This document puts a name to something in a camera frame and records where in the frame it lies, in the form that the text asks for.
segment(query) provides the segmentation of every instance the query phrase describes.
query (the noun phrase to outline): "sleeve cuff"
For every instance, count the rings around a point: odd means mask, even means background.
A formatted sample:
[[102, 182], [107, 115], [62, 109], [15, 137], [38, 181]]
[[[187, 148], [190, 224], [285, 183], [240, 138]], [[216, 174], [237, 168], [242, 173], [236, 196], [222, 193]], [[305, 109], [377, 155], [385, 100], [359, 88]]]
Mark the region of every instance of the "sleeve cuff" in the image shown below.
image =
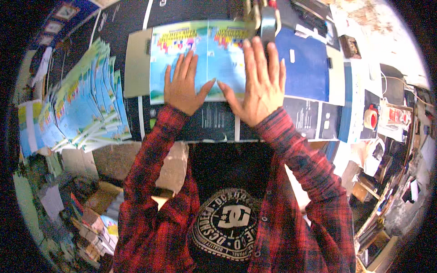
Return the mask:
[[262, 122], [254, 128], [257, 133], [267, 142], [271, 142], [276, 138], [279, 138], [285, 131], [294, 133], [295, 125], [291, 120], [291, 117], [287, 114], [284, 108], [281, 106], [270, 116], [265, 118]]
[[190, 117], [179, 109], [166, 104], [158, 113], [157, 125], [161, 125], [172, 130], [181, 130], [190, 120]]

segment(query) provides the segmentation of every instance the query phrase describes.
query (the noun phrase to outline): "black t-shirt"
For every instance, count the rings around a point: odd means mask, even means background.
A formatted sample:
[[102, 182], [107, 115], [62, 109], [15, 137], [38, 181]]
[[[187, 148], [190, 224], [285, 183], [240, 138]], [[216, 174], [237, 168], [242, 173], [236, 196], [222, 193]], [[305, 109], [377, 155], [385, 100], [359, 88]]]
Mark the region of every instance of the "black t-shirt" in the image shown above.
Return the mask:
[[247, 272], [272, 150], [264, 143], [195, 148], [193, 177], [201, 207], [188, 234], [195, 272]]

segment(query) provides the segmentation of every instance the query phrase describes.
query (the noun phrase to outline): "framed picture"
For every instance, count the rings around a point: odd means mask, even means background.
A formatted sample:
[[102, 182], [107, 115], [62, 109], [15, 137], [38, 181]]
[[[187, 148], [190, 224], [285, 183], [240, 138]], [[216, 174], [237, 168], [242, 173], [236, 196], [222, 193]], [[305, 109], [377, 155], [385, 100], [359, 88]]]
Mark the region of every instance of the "framed picture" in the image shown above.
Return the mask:
[[62, 24], [55, 21], [48, 21], [47, 25], [45, 26], [44, 31], [50, 32], [50, 33], [58, 33], [62, 28]]
[[69, 21], [79, 11], [80, 9], [78, 7], [73, 7], [68, 3], [63, 3], [62, 6], [56, 12], [55, 17], [58, 19]]
[[39, 44], [40, 45], [49, 45], [53, 40], [52, 36], [48, 36], [48, 35], [41, 35], [39, 37]]

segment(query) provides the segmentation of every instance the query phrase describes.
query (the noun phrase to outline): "pile of paper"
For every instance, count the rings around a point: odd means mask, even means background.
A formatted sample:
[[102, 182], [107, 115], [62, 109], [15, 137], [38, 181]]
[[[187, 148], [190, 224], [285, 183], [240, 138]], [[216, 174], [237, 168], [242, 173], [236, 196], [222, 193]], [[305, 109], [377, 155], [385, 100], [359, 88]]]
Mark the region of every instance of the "pile of paper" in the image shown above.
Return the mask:
[[41, 107], [41, 100], [26, 101], [18, 106], [20, 145], [24, 157], [28, 157], [44, 147], [40, 137], [41, 131], [36, 122]]
[[109, 44], [95, 41], [45, 98], [38, 123], [52, 151], [88, 152], [131, 138], [120, 71], [114, 71], [115, 57], [109, 54]]

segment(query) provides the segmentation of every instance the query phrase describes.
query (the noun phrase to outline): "red plaid shirt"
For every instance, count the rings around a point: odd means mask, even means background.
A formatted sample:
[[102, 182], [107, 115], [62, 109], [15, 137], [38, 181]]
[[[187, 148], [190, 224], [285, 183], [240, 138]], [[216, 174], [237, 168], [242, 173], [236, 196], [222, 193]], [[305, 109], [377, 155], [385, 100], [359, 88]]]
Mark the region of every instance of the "red plaid shirt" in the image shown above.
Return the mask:
[[[200, 207], [190, 159], [179, 194], [159, 211], [151, 199], [164, 158], [187, 121], [184, 113], [166, 105], [135, 158], [124, 182], [114, 272], [191, 272], [196, 266], [187, 241]], [[333, 165], [307, 146], [283, 108], [255, 129], [275, 150], [275, 175], [267, 184], [248, 272], [355, 272], [352, 213]], [[284, 164], [308, 192], [311, 227], [302, 217]]]

